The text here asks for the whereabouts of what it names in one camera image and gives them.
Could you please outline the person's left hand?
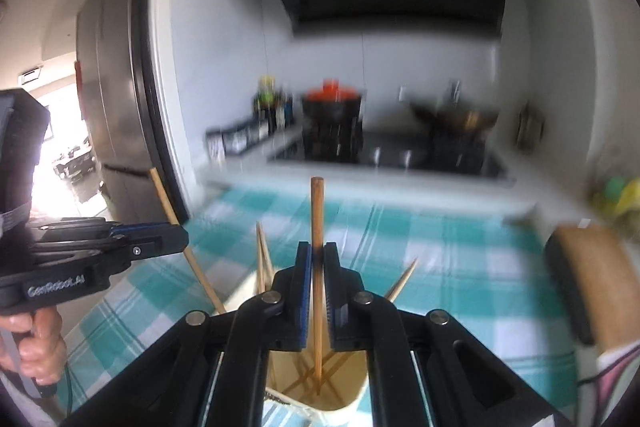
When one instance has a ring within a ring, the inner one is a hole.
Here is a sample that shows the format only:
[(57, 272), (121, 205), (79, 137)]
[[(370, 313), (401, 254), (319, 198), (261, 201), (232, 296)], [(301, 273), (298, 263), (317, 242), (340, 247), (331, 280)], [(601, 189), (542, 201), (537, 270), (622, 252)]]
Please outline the person's left hand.
[(66, 363), (66, 344), (61, 335), (62, 317), (55, 307), (42, 308), (34, 314), (20, 313), (1, 317), (1, 327), (11, 333), (25, 334), (18, 343), (20, 369), (1, 345), (1, 369), (33, 378), (40, 386), (57, 384)]

